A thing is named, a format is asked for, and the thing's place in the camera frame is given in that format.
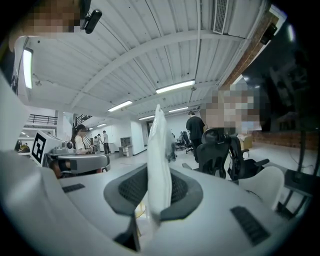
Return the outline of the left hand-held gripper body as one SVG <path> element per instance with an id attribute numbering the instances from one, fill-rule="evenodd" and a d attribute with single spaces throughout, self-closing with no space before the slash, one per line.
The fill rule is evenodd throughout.
<path id="1" fill-rule="evenodd" d="M 110 158 L 104 154 L 79 154 L 71 141 L 38 130 L 30 156 L 40 167 L 50 168 L 58 179 L 107 172 Z"/>

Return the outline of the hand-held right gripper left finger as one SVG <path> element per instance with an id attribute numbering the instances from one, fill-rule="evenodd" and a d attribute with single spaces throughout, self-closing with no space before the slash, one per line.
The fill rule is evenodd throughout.
<path id="1" fill-rule="evenodd" d="M 134 216 L 148 190 L 148 168 L 144 163 L 109 182 L 103 191 L 105 201 L 119 215 Z"/>

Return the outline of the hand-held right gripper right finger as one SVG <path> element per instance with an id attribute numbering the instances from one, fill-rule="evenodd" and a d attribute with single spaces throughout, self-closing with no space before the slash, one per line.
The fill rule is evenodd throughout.
<path id="1" fill-rule="evenodd" d="M 198 181 L 170 169 L 172 191 L 170 206 L 160 213 L 160 221 L 183 220 L 188 217 L 203 200 L 203 189 Z"/>

